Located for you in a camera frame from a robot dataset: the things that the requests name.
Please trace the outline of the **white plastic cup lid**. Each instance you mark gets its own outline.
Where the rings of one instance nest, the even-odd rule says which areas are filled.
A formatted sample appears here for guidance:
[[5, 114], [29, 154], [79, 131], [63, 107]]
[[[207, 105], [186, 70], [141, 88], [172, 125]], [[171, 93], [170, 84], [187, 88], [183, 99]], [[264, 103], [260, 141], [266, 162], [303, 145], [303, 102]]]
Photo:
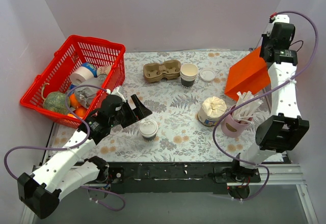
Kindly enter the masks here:
[[144, 137], [152, 137], [158, 131], [158, 124], [153, 119], [143, 119], [138, 125], [139, 133]]

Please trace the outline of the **orange paper bag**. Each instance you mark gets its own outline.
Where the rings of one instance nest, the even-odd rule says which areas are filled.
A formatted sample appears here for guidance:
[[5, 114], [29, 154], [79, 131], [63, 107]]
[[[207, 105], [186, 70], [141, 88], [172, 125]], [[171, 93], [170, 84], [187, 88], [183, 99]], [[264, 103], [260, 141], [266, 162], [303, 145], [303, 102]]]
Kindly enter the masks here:
[[250, 52], [229, 69], [224, 93], [233, 100], [238, 99], [238, 92], [259, 91], [270, 85], [267, 64], [260, 57], [261, 48]]

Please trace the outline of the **cardboard cup carrier stack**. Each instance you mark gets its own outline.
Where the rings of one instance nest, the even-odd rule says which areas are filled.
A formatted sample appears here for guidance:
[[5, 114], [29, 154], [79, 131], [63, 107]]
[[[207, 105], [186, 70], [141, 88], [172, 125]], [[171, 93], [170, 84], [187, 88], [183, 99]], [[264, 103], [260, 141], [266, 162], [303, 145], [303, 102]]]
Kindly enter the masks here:
[[162, 79], [177, 79], [180, 76], [181, 63], [178, 60], [168, 60], [160, 63], [148, 63], [143, 66], [144, 79], [148, 83]]

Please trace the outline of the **stack of paper cups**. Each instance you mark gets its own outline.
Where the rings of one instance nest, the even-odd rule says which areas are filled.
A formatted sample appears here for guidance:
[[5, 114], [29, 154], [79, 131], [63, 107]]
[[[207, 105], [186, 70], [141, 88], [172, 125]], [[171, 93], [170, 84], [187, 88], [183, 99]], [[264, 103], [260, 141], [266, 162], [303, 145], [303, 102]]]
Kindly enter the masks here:
[[181, 85], [184, 88], [191, 88], [198, 75], [198, 67], [195, 64], [183, 64], [180, 68]]

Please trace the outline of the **red plastic basket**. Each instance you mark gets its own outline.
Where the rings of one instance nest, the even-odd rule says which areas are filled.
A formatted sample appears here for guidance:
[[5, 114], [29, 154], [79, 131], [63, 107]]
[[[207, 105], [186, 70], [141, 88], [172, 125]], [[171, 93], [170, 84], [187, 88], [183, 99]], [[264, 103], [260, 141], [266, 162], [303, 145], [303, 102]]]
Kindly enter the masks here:
[[102, 88], [113, 90], [125, 80], [123, 44], [95, 37], [71, 35], [54, 54], [45, 70], [35, 77], [34, 82], [20, 100], [20, 105], [35, 110], [52, 121], [77, 128], [80, 120], [43, 107], [44, 97], [51, 92], [65, 94], [96, 75], [97, 69], [109, 67], [110, 71]]

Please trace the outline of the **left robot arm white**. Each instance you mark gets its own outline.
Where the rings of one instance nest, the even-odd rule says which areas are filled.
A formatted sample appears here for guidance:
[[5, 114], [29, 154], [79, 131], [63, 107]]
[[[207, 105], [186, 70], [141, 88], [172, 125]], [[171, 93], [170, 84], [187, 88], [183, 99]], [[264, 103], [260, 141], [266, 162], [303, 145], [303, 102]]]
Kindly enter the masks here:
[[88, 151], [108, 136], [117, 125], [128, 127], [152, 114], [132, 95], [135, 108], [132, 109], [122, 95], [107, 95], [101, 106], [86, 117], [70, 140], [43, 166], [31, 174], [18, 177], [20, 200], [40, 219], [50, 216], [66, 195], [80, 186], [95, 181], [109, 181], [109, 165], [98, 157], [87, 159], [76, 169], [73, 166]]

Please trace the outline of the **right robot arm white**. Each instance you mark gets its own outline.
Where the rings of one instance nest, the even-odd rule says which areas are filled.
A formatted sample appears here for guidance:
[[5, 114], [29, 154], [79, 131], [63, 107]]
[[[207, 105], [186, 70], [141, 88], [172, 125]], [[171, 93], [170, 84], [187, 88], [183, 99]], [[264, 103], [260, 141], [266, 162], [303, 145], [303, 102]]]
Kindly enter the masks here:
[[232, 162], [231, 178], [242, 182], [258, 173], [258, 165], [277, 153], [293, 150], [309, 129], [297, 106], [295, 80], [297, 53], [290, 49], [295, 34], [291, 23], [276, 22], [263, 35], [260, 57], [268, 67], [271, 115], [258, 126], [255, 143]]

